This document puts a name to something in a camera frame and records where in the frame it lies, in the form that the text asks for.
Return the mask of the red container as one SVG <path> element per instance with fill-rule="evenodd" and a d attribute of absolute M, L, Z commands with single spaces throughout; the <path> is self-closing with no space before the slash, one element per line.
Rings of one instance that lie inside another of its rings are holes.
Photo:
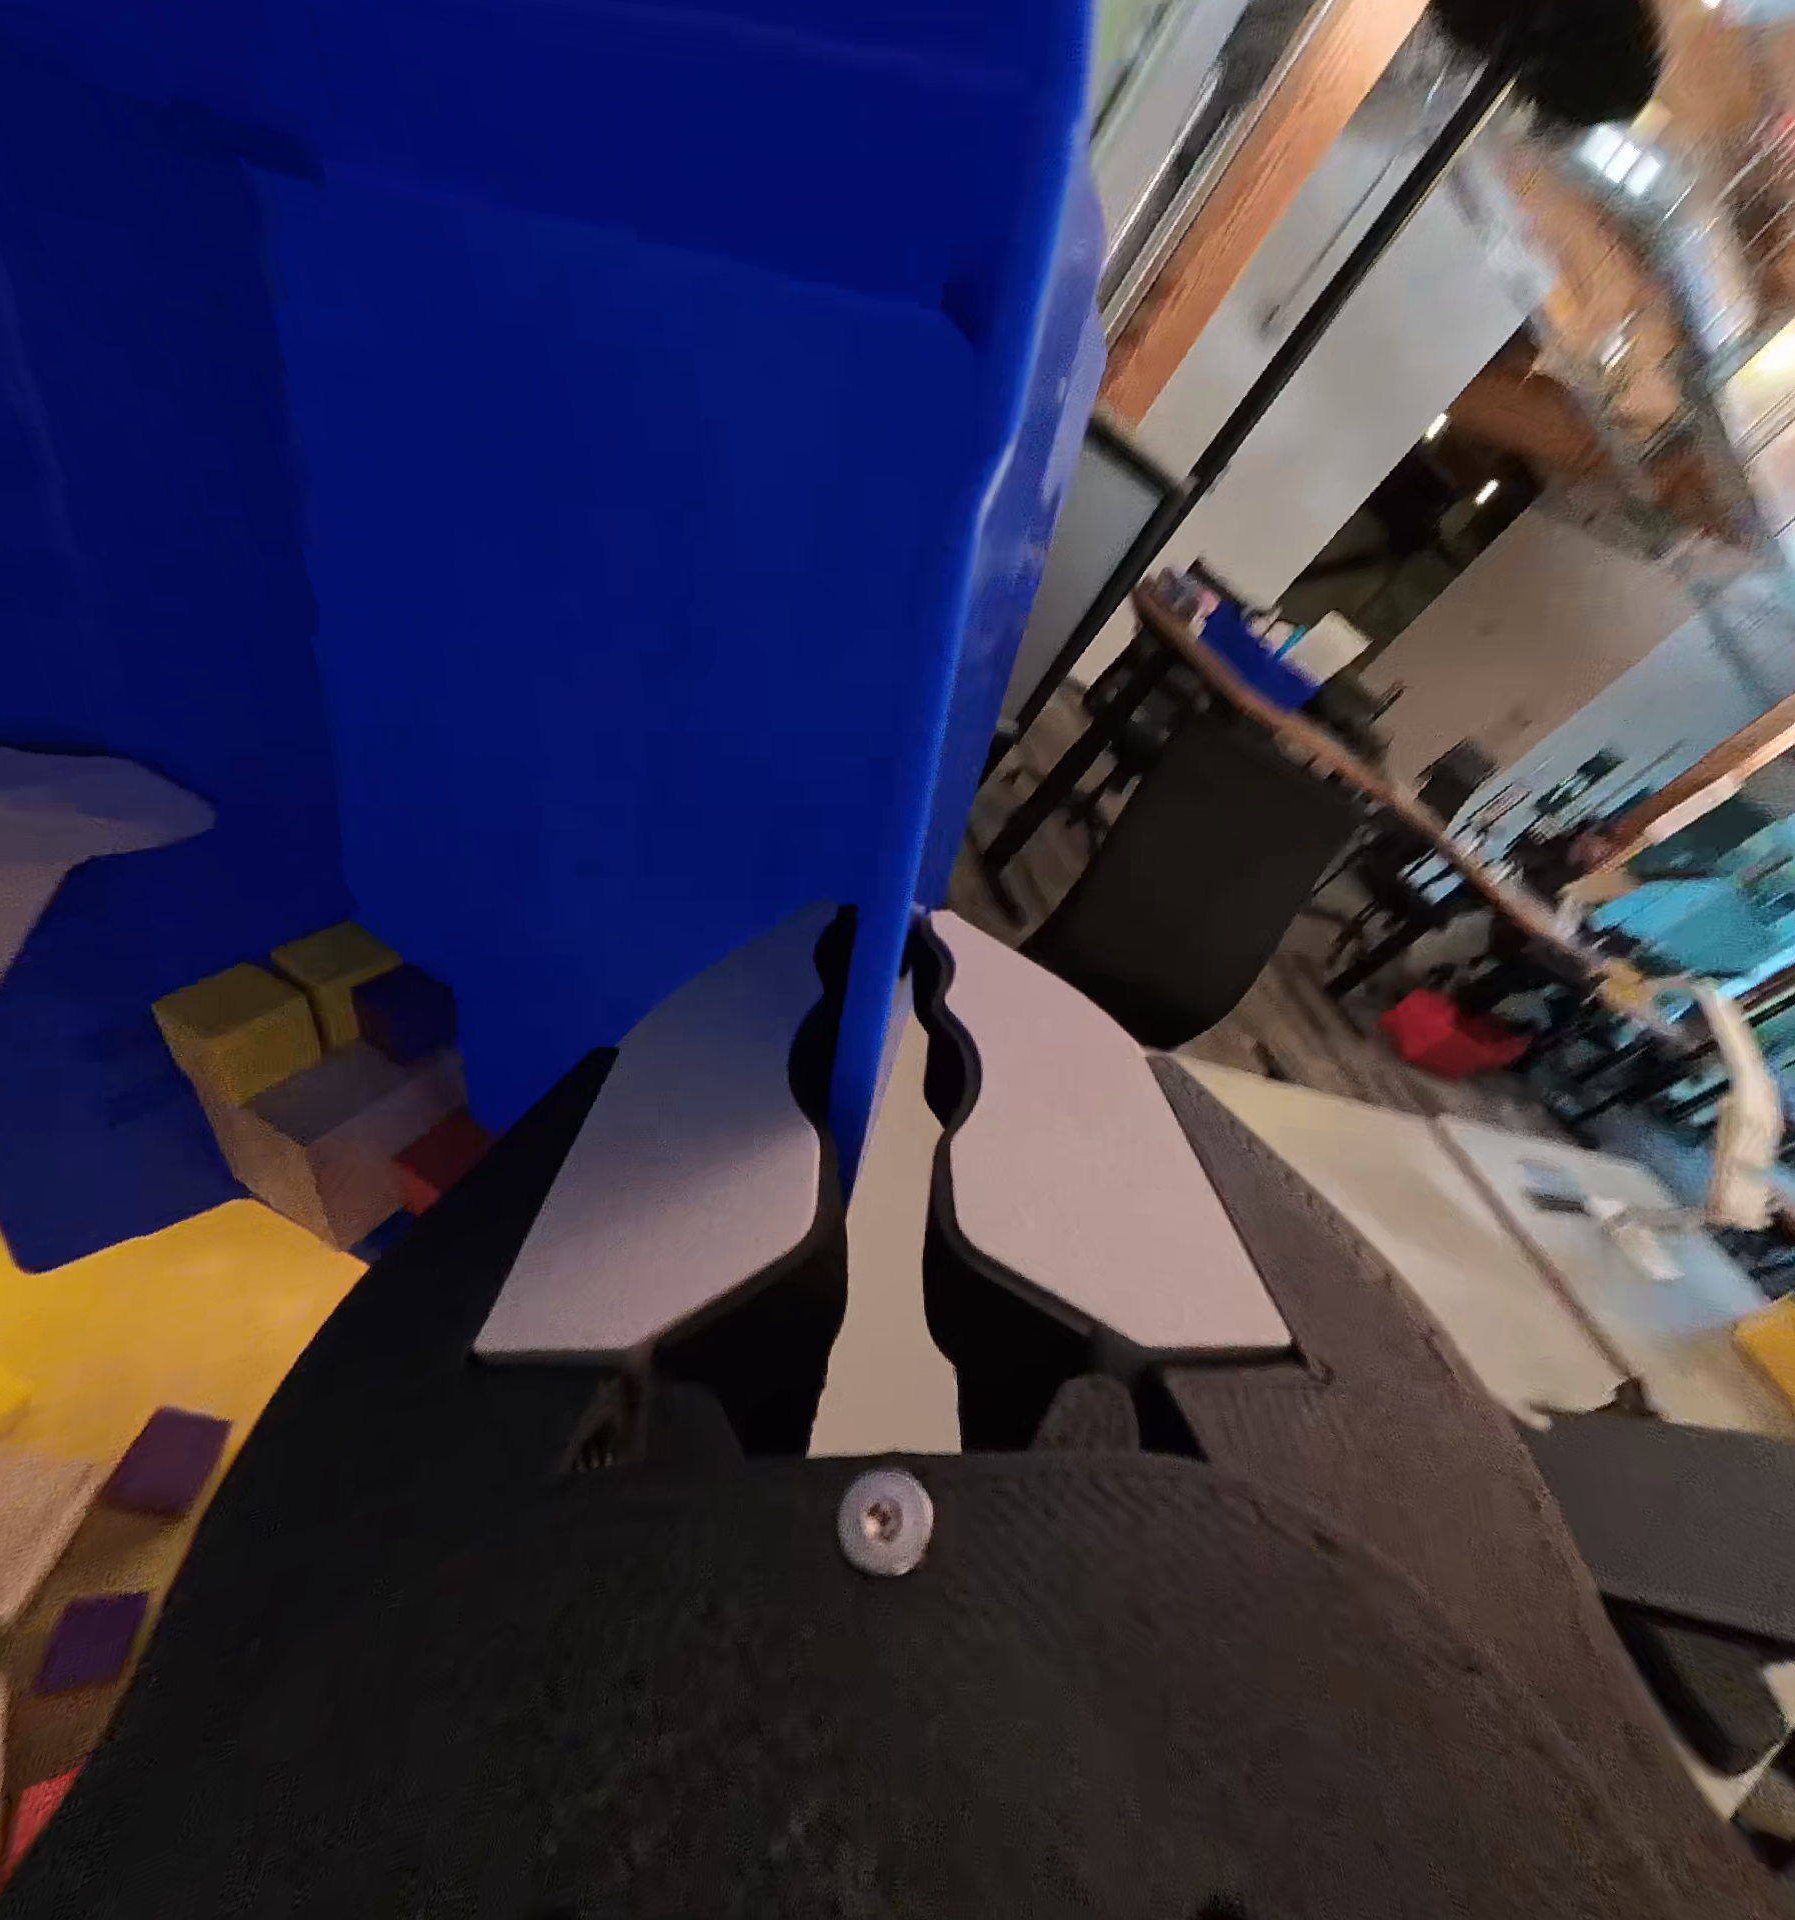
<path fill-rule="evenodd" d="M 1444 1081 L 1508 1071 L 1529 1051 L 1526 1031 L 1468 1014 L 1451 996 L 1432 986 L 1404 992 L 1381 1014 L 1377 1028 L 1398 1060 Z"/>

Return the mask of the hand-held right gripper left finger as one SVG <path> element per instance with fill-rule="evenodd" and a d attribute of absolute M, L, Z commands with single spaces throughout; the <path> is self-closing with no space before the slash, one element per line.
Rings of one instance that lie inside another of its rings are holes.
<path fill-rule="evenodd" d="M 806 1455 L 847 1306 L 828 1126 L 856 910 L 813 902 L 637 1020 L 473 1357 L 642 1399 L 704 1390 L 751 1455 Z"/>

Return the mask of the white table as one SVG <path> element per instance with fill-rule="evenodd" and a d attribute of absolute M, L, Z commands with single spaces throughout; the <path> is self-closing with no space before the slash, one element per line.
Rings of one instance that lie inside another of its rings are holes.
<path fill-rule="evenodd" d="M 1395 1271 L 1497 1403 L 1545 1429 L 1554 1411 L 1618 1394 L 1623 1369 L 1426 1119 L 1234 1066 L 1184 1066 Z"/>
<path fill-rule="evenodd" d="M 1657 1415 L 1795 1441 L 1795 1414 L 1733 1341 L 1735 1324 L 1767 1296 L 1709 1226 L 1669 1242 L 1678 1254 L 1678 1278 L 1654 1281 L 1590 1221 L 1532 1214 L 1518 1163 L 1563 1165 L 1585 1186 L 1629 1201 L 1684 1206 L 1653 1171 L 1605 1150 L 1518 1136 L 1483 1120 L 1441 1119 L 1433 1126 L 1559 1299 Z"/>

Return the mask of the yellow plastic box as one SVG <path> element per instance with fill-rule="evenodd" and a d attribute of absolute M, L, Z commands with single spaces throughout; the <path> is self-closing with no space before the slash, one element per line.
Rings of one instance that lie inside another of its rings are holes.
<path fill-rule="evenodd" d="M 0 1235 L 0 1883 L 108 1733 L 223 1466 L 361 1272 L 254 1199 L 39 1275 Z"/>

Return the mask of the printed instruction sheet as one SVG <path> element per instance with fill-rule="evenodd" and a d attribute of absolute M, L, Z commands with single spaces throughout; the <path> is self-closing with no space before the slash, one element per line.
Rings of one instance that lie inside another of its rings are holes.
<path fill-rule="evenodd" d="M 1521 1436 L 1605 1599 L 1795 1660 L 1795 1441 L 1626 1414 Z"/>

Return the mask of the blue plastic box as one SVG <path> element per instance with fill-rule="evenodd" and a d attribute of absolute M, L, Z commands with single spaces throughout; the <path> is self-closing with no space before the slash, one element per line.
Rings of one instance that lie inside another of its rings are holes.
<path fill-rule="evenodd" d="M 354 922 L 478 1119 L 809 902 L 856 1178 L 1076 463 L 1087 2 L 0 2 L 0 749 L 215 808 L 0 984 L 30 1272 L 232 1196 L 151 1001 Z"/>
<path fill-rule="evenodd" d="M 1271 636 L 1271 622 L 1234 600 L 1220 600 L 1205 615 L 1199 643 L 1277 710 L 1301 713 L 1319 695 L 1319 682 L 1281 656 L 1281 640 Z"/>

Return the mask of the small white stand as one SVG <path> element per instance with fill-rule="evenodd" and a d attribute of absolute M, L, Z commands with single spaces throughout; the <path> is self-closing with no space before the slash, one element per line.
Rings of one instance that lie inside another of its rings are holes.
<path fill-rule="evenodd" d="M 1532 1214 L 1590 1221 L 1636 1272 L 1654 1281 L 1678 1278 L 1678 1254 L 1669 1242 L 1702 1229 L 1699 1214 L 1591 1190 L 1563 1165 L 1524 1159 L 1518 1174 Z"/>

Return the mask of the pile of wooden cubes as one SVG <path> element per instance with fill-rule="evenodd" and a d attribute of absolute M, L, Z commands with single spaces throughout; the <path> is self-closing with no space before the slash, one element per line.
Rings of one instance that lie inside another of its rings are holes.
<path fill-rule="evenodd" d="M 232 1178 L 230 1201 L 259 1201 L 366 1263 L 369 1239 L 426 1214 L 491 1138 L 470 1114 L 440 986 L 418 986 L 418 968 L 354 925 L 273 961 L 156 1001 L 156 1047 L 175 1066 L 165 1092 L 175 1120 L 205 1124 L 203 1168 Z"/>

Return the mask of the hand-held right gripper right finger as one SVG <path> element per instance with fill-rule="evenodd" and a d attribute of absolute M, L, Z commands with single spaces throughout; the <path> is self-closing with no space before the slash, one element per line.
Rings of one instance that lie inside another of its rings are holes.
<path fill-rule="evenodd" d="M 909 984 L 938 1124 L 921 1285 L 964 1452 L 1019 1452 L 1068 1382 L 1104 1378 L 1174 1445 L 1178 1369 L 1293 1359 L 1293 1336 L 1141 1042 L 949 910 Z"/>

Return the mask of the pale curved board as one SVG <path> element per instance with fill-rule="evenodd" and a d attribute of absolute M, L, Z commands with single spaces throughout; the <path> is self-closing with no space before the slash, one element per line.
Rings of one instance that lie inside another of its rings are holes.
<path fill-rule="evenodd" d="M 1702 1217 L 1715 1229 L 1761 1232 L 1775 1217 L 1784 1093 L 1746 1014 L 1711 977 L 1693 974 L 1688 989 L 1726 1071 Z"/>

